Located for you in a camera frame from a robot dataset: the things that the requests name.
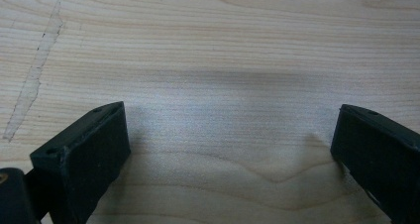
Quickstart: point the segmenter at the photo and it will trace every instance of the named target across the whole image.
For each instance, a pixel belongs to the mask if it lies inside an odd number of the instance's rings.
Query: black plastic part
[[[31,153],[36,183],[53,193],[53,223],[86,223],[129,154],[123,102],[93,109]]]
[[[33,211],[35,217],[38,220],[41,220],[47,212],[51,210],[51,200],[55,196],[55,193],[53,193],[47,186],[42,185],[40,176],[34,169],[25,174],[25,182],[27,184],[32,203],[34,204]]]
[[[420,223],[419,134],[374,111],[345,104],[331,154],[393,223]]]
[[[38,223],[33,212],[25,177],[20,169],[0,169],[0,198],[0,223]]]

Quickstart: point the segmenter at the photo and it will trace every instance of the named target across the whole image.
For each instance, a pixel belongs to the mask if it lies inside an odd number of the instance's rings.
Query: screw hole
[[[57,152],[56,148],[50,148],[46,151],[47,155],[53,155]]]
[[[5,182],[8,177],[9,177],[9,175],[7,173],[0,172],[0,184],[2,184],[3,182]]]

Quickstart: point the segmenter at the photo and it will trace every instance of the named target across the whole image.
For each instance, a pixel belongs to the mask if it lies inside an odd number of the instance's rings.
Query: scratch
[[[8,139],[9,142],[12,141],[16,131],[25,120],[25,117],[32,104],[37,99],[41,84],[40,77],[43,72],[43,66],[49,57],[50,50],[55,44],[59,35],[59,30],[62,26],[62,19],[59,16],[60,7],[61,0],[56,0],[52,9],[49,23],[46,30],[44,31],[40,45],[37,48],[37,53],[35,54],[35,58],[19,94],[15,109],[3,134],[3,139]]]
[[[12,23],[12,26],[10,26],[10,29],[15,28],[16,19],[17,19],[17,18],[15,18],[15,19],[13,20],[13,23]]]

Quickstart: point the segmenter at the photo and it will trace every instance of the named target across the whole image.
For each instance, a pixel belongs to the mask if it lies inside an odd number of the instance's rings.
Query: wood grain
[[[89,223],[389,223],[329,147],[343,103],[420,132],[420,0],[0,0],[0,76],[1,168],[125,101]]]

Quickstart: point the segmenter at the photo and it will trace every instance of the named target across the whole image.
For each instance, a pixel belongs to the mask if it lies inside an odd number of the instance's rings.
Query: light wood surface
[[[420,132],[420,0],[0,0],[0,76],[0,168],[125,102],[89,223],[389,223],[329,147],[343,103]]]

